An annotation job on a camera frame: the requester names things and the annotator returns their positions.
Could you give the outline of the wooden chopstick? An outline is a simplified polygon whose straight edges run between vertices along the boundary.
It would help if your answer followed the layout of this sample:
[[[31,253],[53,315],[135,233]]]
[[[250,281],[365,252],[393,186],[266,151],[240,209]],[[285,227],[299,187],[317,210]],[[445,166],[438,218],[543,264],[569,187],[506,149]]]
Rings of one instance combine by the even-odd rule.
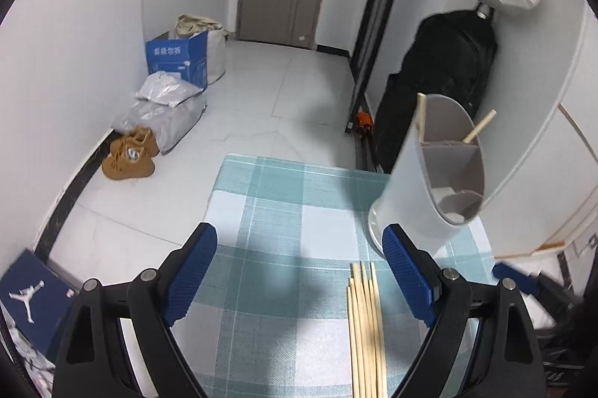
[[[462,140],[464,144],[470,145],[481,134],[481,132],[491,123],[497,112],[492,109]]]
[[[374,346],[374,362],[376,370],[376,397],[382,398],[382,368],[381,368],[381,351],[379,343],[379,328],[378,328],[378,314],[375,300],[375,293],[372,279],[368,279],[368,293],[370,298],[370,307],[372,314],[372,328],[373,328],[373,346]]]
[[[348,306],[348,322],[349,322],[349,333],[350,333],[350,353],[351,353],[351,367],[352,367],[352,392],[354,398],[360,397],[360,380],[358,376],[358,363],[357,363],[357,344],[356,344],[356,333],[355,333],[355,322],[353,315],[353,299],[352,289],[348,285],[346,287],[346,306]]]
[[[364,293],[364,285],[363,285],[363,273],[361,264],[357,263],[357,276],[356,276],[356,285],[357,285],[357,297],[359,303],[359,313],[360,313],[360,325],[361,325],[361,334],[362,334],[362,348],[363,348],[363,361],[364,361],[364,379],[365,379],[365,386],[366,386],[366,397],[372,397],[372,382],[371,382],[371,368],[370,368],[370,344],[369,344],[369,334],[368,334],[368,315],[367,315],[367,305]]]
[[[367,348],[367,361],[368,361],[368,379],[370,396],[377,396],[376,389],[376,361],[375,361],[375,334],[374,334],[374,322],[373,313],[371,307],[371,297],[369,291],[369,279],[367,275],[367,268],[364,262],[360,263],[361,278],[364,296],[364,309],[365,309],[365,337],[364,341]]]
[[[426,130],[427,96],[423,93],[417,94],[417,131],[419,132],[420,143],[424,142]]]
[[[378,396],[381,398],[388,397],[387,388],[387,370],[386,370],[386,354],[385,354],[385,342],[384,342],[384,330],[382,320],[382,308],[380,301],[380,292],[378,285],[378,278],[376,272],[376,265],[374,262],[370,263],[371,272],[371,284],[373,294],[373,305],[376,314],[376,326],[377,326],[377,390]]]
[[[351,271],[352,271],[352,278],[350,281],[351,286],[351,293],[352,293],[352,302],[353,302],[353,318],[355,321],[355,333],[356,333],[356,354],[357,354],[357,363],[358,363],[358,377],[359,377],[359,390],[360,390],[360,397],[366,397],[366,370],[364,365],[364,355],[363,355],[363,343],[362,343],[362,333],[361,333],[361,321],[360,321],[360,305],[358,300],[357,294],[357,277],[359,276],[359,266],[357,263],[351,264]]]

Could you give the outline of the blue Jordan shoe box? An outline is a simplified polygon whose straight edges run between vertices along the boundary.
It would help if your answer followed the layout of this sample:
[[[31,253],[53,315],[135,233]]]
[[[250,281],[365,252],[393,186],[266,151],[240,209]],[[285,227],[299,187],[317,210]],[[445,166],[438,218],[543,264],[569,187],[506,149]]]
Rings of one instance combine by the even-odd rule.
[[[55,362],[76,288],[30,250],[24,250],[2,275],[0,288],[1,302],[17,329],[48,361]]]

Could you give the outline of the teal checked table cloth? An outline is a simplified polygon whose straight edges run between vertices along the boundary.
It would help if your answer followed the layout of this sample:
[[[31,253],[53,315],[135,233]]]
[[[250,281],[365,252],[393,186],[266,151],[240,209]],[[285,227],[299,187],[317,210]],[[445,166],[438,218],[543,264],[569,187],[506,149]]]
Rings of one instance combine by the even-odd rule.
[[[382,174],[230,155],[207,212],[218,247],[173,332],[211,397],[348,397],[346,286],[376,269],[387,383],[397,387],[426,326],[367,237]]]

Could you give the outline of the grey white utensil holder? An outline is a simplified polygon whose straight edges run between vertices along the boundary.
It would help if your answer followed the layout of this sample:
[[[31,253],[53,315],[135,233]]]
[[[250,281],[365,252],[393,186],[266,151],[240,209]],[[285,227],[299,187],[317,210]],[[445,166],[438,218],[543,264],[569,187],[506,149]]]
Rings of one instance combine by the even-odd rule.
[[[368,229],[374,247],[397,224],[417,248],[437,253],[477,217],[484,203],[486,170],[474,128],[464,108],[440,95],[427,96],[424,142],[419,141],[417,109],[380,198],[371,205]]]

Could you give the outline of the brown suede shoe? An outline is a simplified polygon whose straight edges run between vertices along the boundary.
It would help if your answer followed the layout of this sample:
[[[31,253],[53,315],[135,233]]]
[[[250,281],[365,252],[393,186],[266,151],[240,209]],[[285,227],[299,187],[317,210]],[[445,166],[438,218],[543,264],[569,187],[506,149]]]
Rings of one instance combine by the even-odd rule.
[[[110,146],[110,154],[114,156],[127,144],[145,149],[151,158],[156,157],[160,152],[151,129],[143,128],[142,126],[136,126],[131,132],[114,140]]]
[[[154,173],[155,164],[143,146],[132,138],[121,138],[114,142],[111,152],[101,162],[101,171],[116,181],[147,178]]]

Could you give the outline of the wooden chopstick in holder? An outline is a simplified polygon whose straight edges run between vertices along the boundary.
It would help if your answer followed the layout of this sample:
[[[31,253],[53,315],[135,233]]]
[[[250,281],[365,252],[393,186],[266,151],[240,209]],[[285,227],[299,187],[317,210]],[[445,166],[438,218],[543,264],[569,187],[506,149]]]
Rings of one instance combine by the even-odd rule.
[[[481,132],[491,123],[497,112],[492,109],[462,140],[464,144],[470,145],[481,134]]]
[[[417,131],[419,132],[420,143],[424,142],[426,130],[427,96],[423,93],[417,94]]]

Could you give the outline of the grey plastic parcel bag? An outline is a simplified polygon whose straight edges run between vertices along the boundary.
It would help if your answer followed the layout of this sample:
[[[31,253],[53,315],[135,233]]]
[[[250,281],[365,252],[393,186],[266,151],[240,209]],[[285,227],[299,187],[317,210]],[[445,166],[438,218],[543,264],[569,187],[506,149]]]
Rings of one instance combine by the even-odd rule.
[[[111,127],[121,135],[135,128],[151,129],[159,151],[166,154],[198,123],[206,108],[204,94],[188,98],[177,107],[137,100],[114,118]]]

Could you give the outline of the orange tool on floor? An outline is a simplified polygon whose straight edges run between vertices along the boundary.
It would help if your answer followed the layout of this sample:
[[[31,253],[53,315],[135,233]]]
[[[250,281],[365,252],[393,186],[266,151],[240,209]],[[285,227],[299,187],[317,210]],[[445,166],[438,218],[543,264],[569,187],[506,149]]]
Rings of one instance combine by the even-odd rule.
[[[368,112],[358,111],[355,116],[354,128],[357,132],[372,132],[373,119]]]

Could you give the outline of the white plastic parcel bag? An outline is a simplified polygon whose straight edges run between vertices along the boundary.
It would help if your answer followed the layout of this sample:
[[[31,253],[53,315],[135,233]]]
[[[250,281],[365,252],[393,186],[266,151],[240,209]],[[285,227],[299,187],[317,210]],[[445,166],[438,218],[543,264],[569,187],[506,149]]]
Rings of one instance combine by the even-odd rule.
[[[137,91],[136,98],[176,108],[181,103],[202,93],[201,88],[185,81],[178,73],[158,71],[146,78]]]

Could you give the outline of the black hanging jacket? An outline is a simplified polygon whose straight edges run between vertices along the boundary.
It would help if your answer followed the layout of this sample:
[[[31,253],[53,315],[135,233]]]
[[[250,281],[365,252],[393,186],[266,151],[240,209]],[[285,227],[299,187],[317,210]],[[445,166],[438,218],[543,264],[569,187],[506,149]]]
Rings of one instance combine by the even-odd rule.
[[[393,168],[420,93],[447,96],[477,115],[498,52],[493,20],[494,9],[479,4],[420,23],[400,71],[387,78],[374,117],[373,146],[383,172]]]

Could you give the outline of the blue cardboard box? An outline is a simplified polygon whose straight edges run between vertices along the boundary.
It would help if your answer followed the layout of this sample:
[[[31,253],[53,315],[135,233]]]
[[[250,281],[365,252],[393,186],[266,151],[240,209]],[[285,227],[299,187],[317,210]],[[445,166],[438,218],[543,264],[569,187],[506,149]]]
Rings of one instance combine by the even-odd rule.
[[[150,74],[160,71],[178,74],[200,90],[208,88],[208,33],[188,39],[154,39],[145,45]]]

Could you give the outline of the beige tote bag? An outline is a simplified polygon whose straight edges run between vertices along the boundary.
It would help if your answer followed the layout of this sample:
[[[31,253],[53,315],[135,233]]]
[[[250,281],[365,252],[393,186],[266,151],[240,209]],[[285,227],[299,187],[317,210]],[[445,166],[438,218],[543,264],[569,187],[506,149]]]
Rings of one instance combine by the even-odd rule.
[[[191,39],[200,33],[207,34],[208,84],[213,85],[226,73],[226,40],[229,32],[218,21],[198,15],[181,14],[174,28],[177,39]]]

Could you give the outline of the black coat rack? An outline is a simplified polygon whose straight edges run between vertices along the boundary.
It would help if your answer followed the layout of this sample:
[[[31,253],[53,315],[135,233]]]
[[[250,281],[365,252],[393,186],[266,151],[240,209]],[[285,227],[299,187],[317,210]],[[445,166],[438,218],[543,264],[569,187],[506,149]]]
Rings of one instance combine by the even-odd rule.
[[[367,0],[358,32],[350,68],[355,81],[346,119],[345,132],[357,125],[357,113],[365,100],[365,92],[384,37],[394,0]]]

